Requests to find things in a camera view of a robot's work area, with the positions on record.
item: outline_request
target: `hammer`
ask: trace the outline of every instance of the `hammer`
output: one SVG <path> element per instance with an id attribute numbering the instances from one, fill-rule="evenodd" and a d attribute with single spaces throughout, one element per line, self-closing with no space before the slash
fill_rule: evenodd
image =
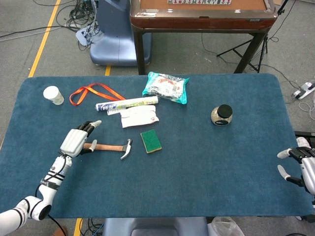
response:
<path id="1" fill-rule="evenodd" d="M 127 144 L 124 146 L 114 146 L 114 145 L 104 145 L 104 144 L 96 144 L 94 150 L 103 150 L 103 151 L 125 151 L 125 154 L 120 158 L 121 160 L 125 159 L 131 150 L 131 139 L 127 139 Z M 85 149 L 91 147 L 92 144 L 84 144 Z"/>

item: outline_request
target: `white cup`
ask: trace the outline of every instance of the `white cup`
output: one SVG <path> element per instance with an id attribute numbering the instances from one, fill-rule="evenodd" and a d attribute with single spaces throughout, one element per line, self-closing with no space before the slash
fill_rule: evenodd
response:
<path id="1" fill-rule="evenodd" d="M 52 101 L 56 105 L 61 105 L 64 101 L 62 94 L 56 86 L 45 88 L 43 95 L 46 99 Z"/>

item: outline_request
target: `white robotic hand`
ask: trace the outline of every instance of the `white robotic hand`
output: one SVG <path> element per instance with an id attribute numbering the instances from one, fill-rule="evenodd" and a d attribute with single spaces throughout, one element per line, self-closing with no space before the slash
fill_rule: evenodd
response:
<path id="1" fill-rule="evenodd" d="M 308 193 L 315 195 L 315 152 L 309 147 L 297 147 L 278 153 L 278 158 L 284 159 L 287 157 L 292 157 L 300 164 L 302 175 L 300 179 L 292 177 L 281 165 L 278 165 L 281 176 L 289 182 L 304 187 Z"/>
<path id="2" fill-rule="evenodd" d="M 60 147 L 61 155 L 56 158 L 46 177 L 41 180 L 35 191 L 35 196 L 22 199 L 14 209 L 0 214 L 0 236 L 7 235 L 22 227 L 27 218 L 34 220 L 46 218 L 51 210 L 54 196 L 72 165 L 72 158 L 94 151 L 96 140 L 93 141 L 89 149 L 83 149 L 83 146 L 88 136 L 101 123 L 100 120 L 87 121 L 69 131 Z M 42 199 L 37 197 L 38 191 L 41 193 Z"/>

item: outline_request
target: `glass jar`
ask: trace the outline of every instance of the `glass jar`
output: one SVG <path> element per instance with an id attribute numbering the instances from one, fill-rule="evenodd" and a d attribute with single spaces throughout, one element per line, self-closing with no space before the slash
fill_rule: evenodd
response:
<path id="1" fill-rule="evenodd" d="M 223 104 L 213 109 L 211 112 L 211 120 L 215 125 L 227 125 L 232 121 L 232 113 L 232 108 L 229 105 Z"/>

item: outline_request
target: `sponge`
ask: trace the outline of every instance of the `sponge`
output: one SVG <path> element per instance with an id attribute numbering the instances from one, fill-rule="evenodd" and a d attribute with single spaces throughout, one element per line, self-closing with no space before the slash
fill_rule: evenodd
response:
<path id="1" fill-rule="evenodd" d="M 162 146 L 154 129 L 140 134 L 147 153 L 161 150 Z"/>

